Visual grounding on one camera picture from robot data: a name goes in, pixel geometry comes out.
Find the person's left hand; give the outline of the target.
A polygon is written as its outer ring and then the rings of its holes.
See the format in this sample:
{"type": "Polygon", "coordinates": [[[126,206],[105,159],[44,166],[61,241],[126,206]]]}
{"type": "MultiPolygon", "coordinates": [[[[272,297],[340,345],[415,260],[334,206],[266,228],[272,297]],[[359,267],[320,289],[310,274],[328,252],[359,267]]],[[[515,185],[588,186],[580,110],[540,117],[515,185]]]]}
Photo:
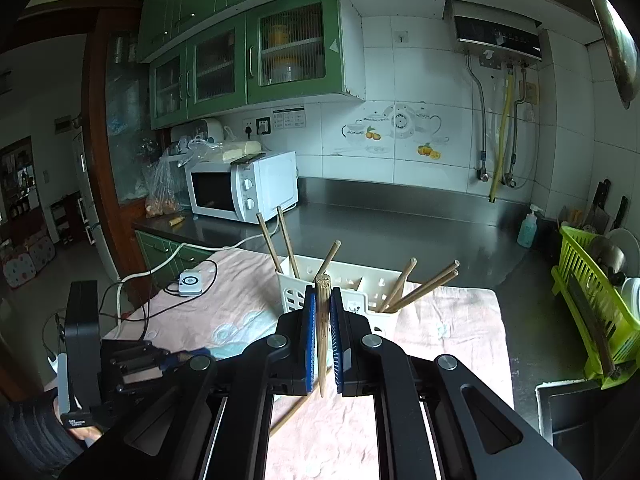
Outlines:
{"type": "MultiPolygon", "coordinates": [[[[60,404],[58,403],[58,397],[55,396],[53,399],[53,411],[58,422],[62,422],[60,404]]],[[[83,443],[87,448],[93,443],[96,443],[100,437],[102,437],[102,432],[99,428],[96,427],[80,427],[80,428],[66,428],[66,431],[74,437],[76,440],[83,443]]]]}

